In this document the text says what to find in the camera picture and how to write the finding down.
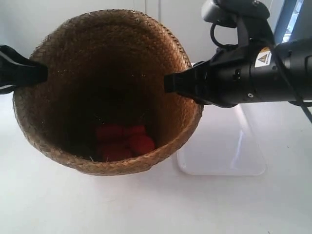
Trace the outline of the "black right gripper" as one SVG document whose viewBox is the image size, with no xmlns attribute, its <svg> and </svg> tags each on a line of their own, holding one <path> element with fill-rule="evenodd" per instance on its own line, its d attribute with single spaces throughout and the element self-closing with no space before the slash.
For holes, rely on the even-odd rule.
<svg viewBox="0 0 312 234">
<path fill-rule="evenodd" d="M 186 71 L 165 75 L 164 92 L 190 98 L 199 105 L 222 108 L 255 103 L 251 75 L 255 54 L 255 46 L 218 47 L 212 59 L 196 62 Z"/>
</svg>

